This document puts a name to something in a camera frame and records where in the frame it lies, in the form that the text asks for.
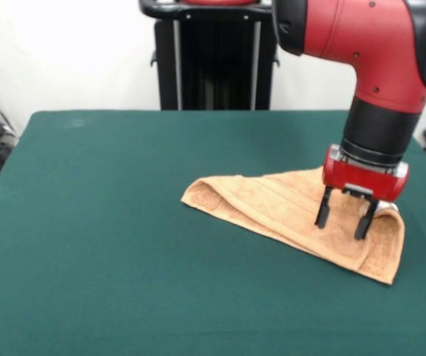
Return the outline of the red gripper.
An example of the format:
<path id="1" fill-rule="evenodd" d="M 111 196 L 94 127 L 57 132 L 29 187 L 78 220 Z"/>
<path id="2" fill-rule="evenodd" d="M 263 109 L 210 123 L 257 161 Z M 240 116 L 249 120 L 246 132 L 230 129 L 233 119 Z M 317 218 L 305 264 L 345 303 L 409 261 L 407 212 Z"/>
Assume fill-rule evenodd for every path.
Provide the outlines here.
<path id="1" fill-rule="evenodd" d="M 324 195 L 315 219 L 318 228 L 324 228 L 330 214 L 332 190 L 351 190 L 374 200 L 358 221 L 355 239 L 364 240 L 372 223 L 379 201 L 394 202 L 403 192 L 409 177 L 409 165 L 400 162 L 394 168 L 367 165 L 346 156 L 339 145 L 327 149 L 323 166 L 322 180 Z"/>

